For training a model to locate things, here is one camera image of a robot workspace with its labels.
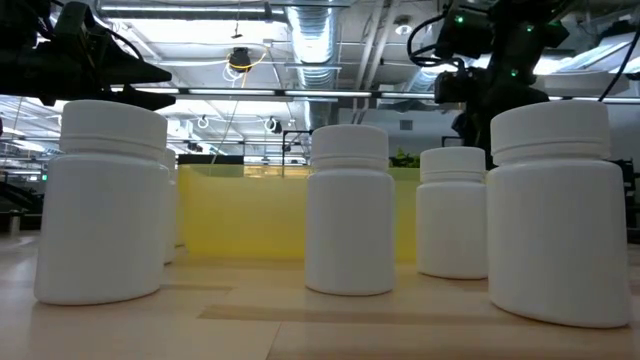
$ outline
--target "bottle cap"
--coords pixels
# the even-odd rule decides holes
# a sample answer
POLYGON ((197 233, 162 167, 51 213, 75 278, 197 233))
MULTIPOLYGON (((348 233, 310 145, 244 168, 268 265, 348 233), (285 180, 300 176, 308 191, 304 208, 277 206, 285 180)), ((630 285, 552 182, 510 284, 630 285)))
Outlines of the bottle cap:
POLYGON ((352 158, 389 163, 389 137, 366 125, 330 125, 313 132, 311 160, 352 158))
POLYGON ((423 151, 420 154, 420 177, 444 173, 484 174, 484 150, 473 147, 446 147, 423 151))
POLYGON ((491 122, 491 149, 497 165, 523 157, 610 156, 607 106, 565 100, 523 106, 491 122))
POLYGON ((161 161, 167 120, 152 111, 109 101, 78 100, 62 113, 60 149, 104 151, 161 161))

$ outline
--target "green plant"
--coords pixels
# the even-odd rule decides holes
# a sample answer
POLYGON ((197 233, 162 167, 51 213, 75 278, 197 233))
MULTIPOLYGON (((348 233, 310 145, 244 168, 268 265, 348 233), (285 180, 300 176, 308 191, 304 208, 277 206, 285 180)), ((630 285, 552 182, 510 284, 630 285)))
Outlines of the green plant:
POLYGON ((395 158, 391 159, 391 166, 396 168, 420 168, 420 155, 405 153, 402 148, 398 148, 395 158))

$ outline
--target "yellow plastic container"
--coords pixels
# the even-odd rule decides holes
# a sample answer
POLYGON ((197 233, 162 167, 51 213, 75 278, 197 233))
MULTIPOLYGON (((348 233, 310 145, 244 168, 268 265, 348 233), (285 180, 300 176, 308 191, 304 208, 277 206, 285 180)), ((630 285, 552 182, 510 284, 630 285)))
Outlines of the yellow plastic container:
MULTIPOLYGON (((180 236, 196 255, 302 259, 310 173, 308 167, 181 165, 180 236)), ((396 180, 396 258, 411 261, 419 170, 389 173, 396 180)))

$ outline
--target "desk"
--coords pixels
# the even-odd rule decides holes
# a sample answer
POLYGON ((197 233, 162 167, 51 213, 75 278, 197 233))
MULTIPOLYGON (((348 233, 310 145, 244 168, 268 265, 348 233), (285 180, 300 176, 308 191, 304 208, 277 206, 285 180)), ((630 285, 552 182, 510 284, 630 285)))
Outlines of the desk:
MULTIPOLYGON (((37 234, 0 239, 0 359, 632 359, 640 323, 588 330, 492 306, 486 281, 397 267, 396 290, 351 298, 304 288, 303 264, 180 254, 159 292, 101 306, 33 298, 37 234)), ((630 248, 640 314, 640 246, 630 248)))

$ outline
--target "ceiling light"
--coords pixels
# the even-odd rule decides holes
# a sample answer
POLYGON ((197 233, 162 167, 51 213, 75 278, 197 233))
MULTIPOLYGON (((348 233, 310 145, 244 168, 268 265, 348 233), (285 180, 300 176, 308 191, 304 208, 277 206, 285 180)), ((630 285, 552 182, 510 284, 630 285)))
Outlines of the ceiling light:
MULTIPOLYGON (((575 97, 573 100, 585 100, 585 101, 598 101, 598 97, 575 97)), ((640 97, 630 98, 630 97, 608 97, 603 100, 605 104, 629 104, 635 105, 640 104, 640 97)))
POLYGON ((380 94, 380 97, 386 99, 421 99, 421 100, 433 100, 434 94, 420 94, 420 93, 399 93, 399 92, 384 92, 380 94))
MULTIPOLYGON (((163 88, 163 87, 144 87, 144 88, 134 88, 138 91, 151 92, 156 94, 179 94, 180 90, 176 88, 163 88)), ((112 86, 111 91, 123 91, 124 89, 121 86, 112 86)))
POLYGON ((273 96, 276 94, 273 90, 249 90, 249 89, 189 89, 189 93, 193 95, 255 95, 255 96, 273 96))
POLYGON ((28 170, 5 170, 5 172, 7 172, 9 174, 14 174, 14 175, 40 175, 40 171, 37 171, 37 170, 33 170, 33 171, 28 171, 28 170))
POLYGON ((5 134, 24 135, 24 133, 23 133, 22 131, 17 130, 17 129, 16 129, 16 130, 14 130, 14 129, 12 129, 12 128, 3 128, 3 129, 2 129, 2 131, 3 131, 5 134))
POLYGON ((336 65, 336 64, 285 63, 284 67, 285 69, 342 70, 342 65, 336 65))
POLYGON ((14 140, 14 143, 16 143, 16 146, 21 148, 21 149, 25 149, 25 150, 29 150, 29 151, 38 151, 38 152, 44 152, 45 148, 32 143, 30 141, 24 141, 24 140, 14 140))
MULTIPOLYGON (((241 7, 221 7, 221 6, 198 6, 198 7, 188 7, 188 6, 103 6, 100 8, 101 11, 157 11, 157 12, 171 12, 171 11, 184 11, 184 12, 230 12, 230 13, 242 13, 242 12, 257 12, 258 8, 241 8, 241 7)), ((273 14, 284 14, 283 10, 273 9, 271 10, 273 14)))
POLYGON ((396 25, 396 34, 400 35, 400 36, 404 36, 404 35, 408 35, 411 33, 411 31, 413 30, 413 28, 411 27, 411 25, 409 25, 409 22, 411 21, 411 17, 408 15, 400 15, 398 16, 395 21, 393 22, 394 25, 396 25))
POLYGON ((371 93, 367 91, 323 91, 323 90, 287 90, 286 96, 328 96, 328 97, 348 97, 348 98, 368 98, 371 93))

